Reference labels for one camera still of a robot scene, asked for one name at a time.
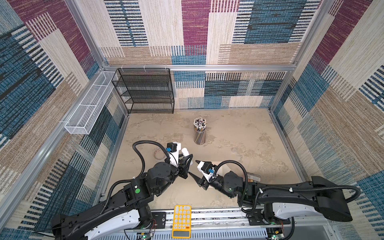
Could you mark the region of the white glue stick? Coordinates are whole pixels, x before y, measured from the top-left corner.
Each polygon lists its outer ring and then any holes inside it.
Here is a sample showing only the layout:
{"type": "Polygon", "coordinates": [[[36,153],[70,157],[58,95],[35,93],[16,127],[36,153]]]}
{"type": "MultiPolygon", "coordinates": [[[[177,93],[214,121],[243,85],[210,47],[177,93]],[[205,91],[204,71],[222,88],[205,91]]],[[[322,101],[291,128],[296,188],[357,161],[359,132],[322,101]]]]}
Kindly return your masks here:
{"type": "Polygon", "coordinates": [[[182,148],[181,149],[181,152],[182,152],[182,155],[183,157],[187,157],[190,155],[189,151],[187,150],[187,148],[182,148]]]}

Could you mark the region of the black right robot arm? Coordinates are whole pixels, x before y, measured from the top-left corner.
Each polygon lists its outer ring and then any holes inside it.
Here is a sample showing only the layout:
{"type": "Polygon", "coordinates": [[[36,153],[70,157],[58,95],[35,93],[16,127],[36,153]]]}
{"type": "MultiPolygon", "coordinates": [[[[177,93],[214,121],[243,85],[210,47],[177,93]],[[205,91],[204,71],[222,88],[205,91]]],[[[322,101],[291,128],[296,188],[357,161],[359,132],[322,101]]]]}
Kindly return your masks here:
{"type": "Polygon", "coordinates": [[[218,165],[203,161],[197,163],[203,176],[193,173],[190,176],[199,187],[205,190],[212,187],[230,199],[236,197],[239,208],[248,218],[256,215],[258,205],[263,205],[261,216],[266,224],[304,216],[307,210],[331,221],[351,222],[353,218],[348,203],[361,195],[361,189],[356,186],[336,185],[320,176],[298,184],[267,185],[250,182],[245,167],[234,160],[218,165]]]}

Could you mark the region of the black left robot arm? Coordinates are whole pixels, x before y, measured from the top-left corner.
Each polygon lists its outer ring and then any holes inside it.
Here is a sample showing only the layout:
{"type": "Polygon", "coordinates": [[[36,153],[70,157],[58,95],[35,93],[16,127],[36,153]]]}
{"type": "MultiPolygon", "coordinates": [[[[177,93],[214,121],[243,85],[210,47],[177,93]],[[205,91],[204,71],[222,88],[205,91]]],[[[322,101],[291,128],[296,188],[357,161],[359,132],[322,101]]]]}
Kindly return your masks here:
{"type": "Polygon", "coordinates": [[[147,172],[141,171],[135,179],[115,182],[105,201],[90,209],[72,216],[56,215],[52,219],[52,232],[56,240],[87,240],[88,232],[112,218],[132,210],[139,212],[139,223],[149,223],[152,213],[149,203],[155,197],[163,194],[167,188],[180,177],[188,178],[189,168],[193,159],[190,153],[179,154],[177,144],[169,143],[168,152],[160,143],[155,141],[137,141],[133,150],[145,163],[143,155],[137,149],[138,145],[151,144],[159,147],[166,155],[163,162],[155,164],[147,172]]]}

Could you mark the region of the white tape roll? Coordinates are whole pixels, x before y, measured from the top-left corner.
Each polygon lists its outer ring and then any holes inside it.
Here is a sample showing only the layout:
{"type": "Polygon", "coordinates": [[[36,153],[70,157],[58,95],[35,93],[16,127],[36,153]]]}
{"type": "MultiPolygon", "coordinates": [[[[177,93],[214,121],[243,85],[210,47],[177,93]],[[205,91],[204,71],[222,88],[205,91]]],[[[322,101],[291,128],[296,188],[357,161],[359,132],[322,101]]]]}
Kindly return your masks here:
{"type": "Polygon", "coordinates": [[[154,158],[158,162],[163,162],[166,159],[166,154],[160,149],[156,149],[154,152],[154,158]]]}

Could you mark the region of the metal cup of pencils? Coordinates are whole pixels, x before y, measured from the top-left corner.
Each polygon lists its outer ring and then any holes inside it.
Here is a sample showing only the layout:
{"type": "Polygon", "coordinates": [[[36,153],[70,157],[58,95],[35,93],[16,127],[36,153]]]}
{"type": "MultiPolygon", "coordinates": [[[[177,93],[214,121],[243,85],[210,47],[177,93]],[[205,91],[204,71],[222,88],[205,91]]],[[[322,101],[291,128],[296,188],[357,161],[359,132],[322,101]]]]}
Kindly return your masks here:
{"type": "Polygon", "coordinates": [[[206,135],[205,131],[207,128],[207,121],[203,118],[196,118],[194,120],[194,129],[195,129],[195,137],[194,142],[197,145],[203,145],[205,143],[206,135]]]}

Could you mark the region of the yellow calculator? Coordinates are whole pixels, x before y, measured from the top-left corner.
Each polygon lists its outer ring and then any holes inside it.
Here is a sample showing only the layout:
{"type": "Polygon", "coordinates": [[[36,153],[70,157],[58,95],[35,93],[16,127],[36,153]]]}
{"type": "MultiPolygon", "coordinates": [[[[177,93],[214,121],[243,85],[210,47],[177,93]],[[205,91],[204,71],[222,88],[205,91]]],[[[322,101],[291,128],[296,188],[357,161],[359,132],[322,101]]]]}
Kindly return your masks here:
{"type": "Polygon", "coordinates": [[[176,205],[172,224],[173,239],[191,238],[191,214],[192,207],[189,205],[176,205]]]}

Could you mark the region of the pack of coloured highlighters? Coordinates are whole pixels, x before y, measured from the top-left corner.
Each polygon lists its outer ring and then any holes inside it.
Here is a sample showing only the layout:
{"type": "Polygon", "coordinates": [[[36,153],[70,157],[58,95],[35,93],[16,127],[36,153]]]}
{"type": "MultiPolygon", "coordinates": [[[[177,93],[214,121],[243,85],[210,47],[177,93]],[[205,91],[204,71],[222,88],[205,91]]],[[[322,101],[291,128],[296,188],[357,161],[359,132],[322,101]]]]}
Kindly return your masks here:
{"type": "Polygon", "coordinates": [[[256,174],[252,174],[252,173],[247,173],[247,176],[248,176],[248,182],[252,183],[252,182],[261,182],[261,177],[259,175],[256,175],[256,174]]]}

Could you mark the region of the aluminium front rail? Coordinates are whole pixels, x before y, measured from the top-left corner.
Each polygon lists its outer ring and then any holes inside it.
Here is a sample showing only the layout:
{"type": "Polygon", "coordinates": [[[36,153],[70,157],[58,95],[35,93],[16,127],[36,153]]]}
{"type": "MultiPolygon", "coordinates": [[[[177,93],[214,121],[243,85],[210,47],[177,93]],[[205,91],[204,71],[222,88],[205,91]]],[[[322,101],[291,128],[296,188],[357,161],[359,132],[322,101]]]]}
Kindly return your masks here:
{"type": "MultiPolygon", "coordinates": [[[[173,210],[154,210],[152,212],[166,212],[166,228],[164,230],[170,230],[173,224],[174,211],[173,210]]],[[[101,237],[104,235],[110,235],[118,231],[122,231],[128,228],[135,228],[139,223],[139,212],[132,210],[120,214],[110,220],[98,224],[87,232],[91,237],[101,237]]],[[[191,226],[193,230],[208,229],[208,228],[250,228],[249,221],[246,214],[241,212],[239,208],[197,208],[192,209],[191,214],[191,226]]],[[[289,227],[290,225],[266,225],[260,226],[263,228],[272,227],[289,227]]]]}

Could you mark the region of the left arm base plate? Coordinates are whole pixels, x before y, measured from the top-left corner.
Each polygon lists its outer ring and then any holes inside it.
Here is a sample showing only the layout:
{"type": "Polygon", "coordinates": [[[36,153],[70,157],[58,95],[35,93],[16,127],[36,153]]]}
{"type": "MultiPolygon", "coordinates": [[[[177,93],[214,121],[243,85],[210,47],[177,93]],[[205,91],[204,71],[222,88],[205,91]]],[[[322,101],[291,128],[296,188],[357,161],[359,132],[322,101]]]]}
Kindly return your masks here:
{"type": "Polygon", "coordinates": [[[152,228],[153,225],[155,225],[156,229],[165,229],[166,228],[166,219],[167,219],[167,213],[166,212],[152,212],[153,220],[150,224],[144,225],[139,224],[135,228],[128,228],[126,230],[149,230],[152,228]]]}

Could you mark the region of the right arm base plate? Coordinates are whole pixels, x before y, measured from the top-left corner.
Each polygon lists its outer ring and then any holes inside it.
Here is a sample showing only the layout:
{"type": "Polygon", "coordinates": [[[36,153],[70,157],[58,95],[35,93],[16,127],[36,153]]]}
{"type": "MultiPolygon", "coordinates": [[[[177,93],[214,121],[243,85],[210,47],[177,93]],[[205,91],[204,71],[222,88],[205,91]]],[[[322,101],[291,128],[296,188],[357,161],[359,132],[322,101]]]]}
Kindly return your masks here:
{"type": "Polygon", "coordinates": [[[252,214],[246,214],[250,226],[266,226],[266,225],[290,225],[291,220],[282,220],[275,216],[272,210],[256,209],[252,214]]]}

